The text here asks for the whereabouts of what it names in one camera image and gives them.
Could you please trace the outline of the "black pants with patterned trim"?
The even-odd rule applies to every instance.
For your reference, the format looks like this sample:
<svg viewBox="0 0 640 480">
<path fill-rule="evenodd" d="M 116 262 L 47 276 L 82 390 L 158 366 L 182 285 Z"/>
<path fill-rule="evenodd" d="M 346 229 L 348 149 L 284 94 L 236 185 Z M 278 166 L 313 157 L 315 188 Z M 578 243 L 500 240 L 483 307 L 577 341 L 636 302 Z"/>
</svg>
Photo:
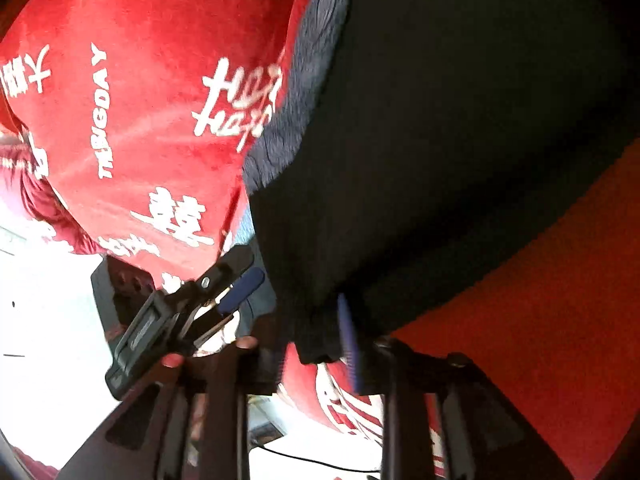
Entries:
<svg viewBox="0 0 640 480">
<path fill-rule="evenodd" d="M 639 0 L 304 0 L 244 182 L 283 333 L 342 353 L 446 304 L 638 138 Z"/>
</svg>

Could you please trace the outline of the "red sofa cover white characters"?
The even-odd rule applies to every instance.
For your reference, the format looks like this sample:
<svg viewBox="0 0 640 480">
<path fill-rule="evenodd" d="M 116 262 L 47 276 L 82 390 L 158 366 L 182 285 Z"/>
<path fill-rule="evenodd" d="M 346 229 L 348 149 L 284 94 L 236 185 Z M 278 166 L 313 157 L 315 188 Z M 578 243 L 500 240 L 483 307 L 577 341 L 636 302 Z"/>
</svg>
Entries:
<svg viewBox="0 0 640 480">
<path fill-rule="evenodd" d="M 303 1 L 1 0 L 1 127 L 32 135 L 74 233 L 195 278 L 252 215 L 244 162 L 284 100 Z M 639 440 L 639 135 L 514 256 L 386 335 L 465 353 L 596 478 Z M 290 341 L 281 394 L 380 434 L 341 356 L 306 364 Z"/>
</svg>

